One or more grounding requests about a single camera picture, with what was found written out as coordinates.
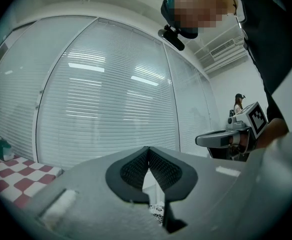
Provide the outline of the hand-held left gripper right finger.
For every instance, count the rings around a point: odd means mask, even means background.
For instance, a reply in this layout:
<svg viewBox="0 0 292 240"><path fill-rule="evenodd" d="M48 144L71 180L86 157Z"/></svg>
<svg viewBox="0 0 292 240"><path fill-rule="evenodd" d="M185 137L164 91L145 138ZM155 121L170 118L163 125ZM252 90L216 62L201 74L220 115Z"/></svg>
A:
<svg viewBox="0 0 292 240"><path fill-rule="evenodd" d="M254 157L239 162L151 147L149 165L165 197L163 224L149 240L253 240L246 209Z"/></svg>

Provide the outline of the red checkered cloth table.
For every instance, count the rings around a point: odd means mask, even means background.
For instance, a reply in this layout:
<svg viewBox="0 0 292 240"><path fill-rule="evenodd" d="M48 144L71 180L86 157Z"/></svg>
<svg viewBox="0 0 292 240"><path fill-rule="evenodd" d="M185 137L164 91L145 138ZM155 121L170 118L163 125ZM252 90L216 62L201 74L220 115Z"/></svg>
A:
<svg viewBox="0 0 292 240"><path fill-rule="evenodd" d="M31 198L63 174L63 169L15 155L0 160L0 197L24 208Z"/></svg>

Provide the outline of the ceiling air vent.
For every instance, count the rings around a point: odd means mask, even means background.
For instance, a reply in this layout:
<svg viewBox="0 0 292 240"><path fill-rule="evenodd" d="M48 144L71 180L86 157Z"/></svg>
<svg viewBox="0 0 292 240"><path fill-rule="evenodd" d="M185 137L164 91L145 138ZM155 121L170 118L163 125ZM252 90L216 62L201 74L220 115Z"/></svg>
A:
<svg viewBox="0 0 292 240"><path fill-rule="evenodd" d="M226 51L233 49L236 46L235 40L232 38L223 44L219 45L218 47L211 50L209 53L210 55L215 58L220 56L222 53L225 53Z"/></svg>

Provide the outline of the round floral cushion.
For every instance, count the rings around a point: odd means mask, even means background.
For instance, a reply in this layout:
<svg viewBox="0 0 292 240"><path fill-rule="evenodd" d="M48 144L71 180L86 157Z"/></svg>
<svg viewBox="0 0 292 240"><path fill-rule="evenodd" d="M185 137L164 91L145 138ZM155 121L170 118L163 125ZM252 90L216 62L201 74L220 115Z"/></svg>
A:
<svg viewBox="0 0 292 240"><path fill-rule="evenodd" d="M149 212L154 216L155 220L162 225L164 220L165 213L165 204L160 201L156 204L152 204L149 206Z"/></svg>

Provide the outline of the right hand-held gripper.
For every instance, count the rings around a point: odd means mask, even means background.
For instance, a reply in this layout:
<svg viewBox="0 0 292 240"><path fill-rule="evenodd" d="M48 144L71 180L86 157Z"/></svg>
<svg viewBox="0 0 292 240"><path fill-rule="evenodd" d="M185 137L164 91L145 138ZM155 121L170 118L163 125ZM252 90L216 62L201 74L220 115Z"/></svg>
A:
<svg viewBox="0 0 292 240"><path fill-rule="evenodd" d="M266 116L258 102L252 103L229 117L226 129L207 132L195 137L195 144L206 148L236 146L240 154L250 153L256 148L257 139L268 125ZM247 144L241 145L241 135L247 136Z"/></svg>

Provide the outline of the person's black shirt torso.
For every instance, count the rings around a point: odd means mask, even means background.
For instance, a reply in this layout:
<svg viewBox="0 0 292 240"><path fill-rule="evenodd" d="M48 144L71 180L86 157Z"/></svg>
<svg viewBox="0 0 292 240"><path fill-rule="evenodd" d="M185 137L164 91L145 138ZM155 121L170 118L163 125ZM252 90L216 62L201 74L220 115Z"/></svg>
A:
<svg viewBox="0 0 292 240"><path fill-rule="evenodd" d="M292 67L287 12L278 0L238 0L236 16L244 33L244 47L263 81L268 121L283 119L272 95Z"/></svg>

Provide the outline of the glass partition with blinds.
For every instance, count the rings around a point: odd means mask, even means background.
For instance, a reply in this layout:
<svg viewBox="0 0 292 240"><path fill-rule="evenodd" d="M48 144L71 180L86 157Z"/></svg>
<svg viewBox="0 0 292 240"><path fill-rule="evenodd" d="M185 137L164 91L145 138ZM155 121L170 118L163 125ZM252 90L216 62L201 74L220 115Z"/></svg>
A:
<svg viewBox="0 0 292 240"><path fill-rule="evenodd" d="M140 146L208 157L218 128L208 79L175 49L104 18L57 16L0 46L0 139L24 158L69 169Z"/></svg>

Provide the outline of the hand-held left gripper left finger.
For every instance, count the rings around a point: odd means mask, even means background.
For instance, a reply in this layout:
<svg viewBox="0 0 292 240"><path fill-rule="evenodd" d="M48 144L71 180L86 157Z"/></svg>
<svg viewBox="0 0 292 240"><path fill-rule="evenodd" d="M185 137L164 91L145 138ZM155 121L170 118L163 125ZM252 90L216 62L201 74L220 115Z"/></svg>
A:
<svg viewBox="0 0 292 240"><path fill-rule="evenodd" d="M144 148L67 170L33 198L36 240L150 240L161 225L143 193L148 170Z"/></svg>

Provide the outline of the white wooden chair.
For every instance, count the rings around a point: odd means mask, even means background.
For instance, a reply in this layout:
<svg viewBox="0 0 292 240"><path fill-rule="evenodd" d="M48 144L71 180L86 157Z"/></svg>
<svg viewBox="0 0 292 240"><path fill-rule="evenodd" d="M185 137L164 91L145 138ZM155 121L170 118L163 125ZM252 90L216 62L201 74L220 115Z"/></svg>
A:
<svg viewBox="0 0 292 240"><path fill-rule="evenodd" d="M150 170L145 174L142 192L148 195L150 205L165 205L165 194Z"/></svg>

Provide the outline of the person's right forearm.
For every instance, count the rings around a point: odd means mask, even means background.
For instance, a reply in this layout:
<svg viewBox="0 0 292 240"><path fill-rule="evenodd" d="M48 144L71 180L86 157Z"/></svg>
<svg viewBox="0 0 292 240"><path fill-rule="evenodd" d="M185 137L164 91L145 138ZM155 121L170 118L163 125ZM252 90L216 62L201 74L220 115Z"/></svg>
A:
<svg viewBox="0 0 292 240"><path fill-rule="evenodd" d="M289 132L284 119L274 118L261 133L256 142L256 149L266 148L274 140L285 136Z"/></svg>

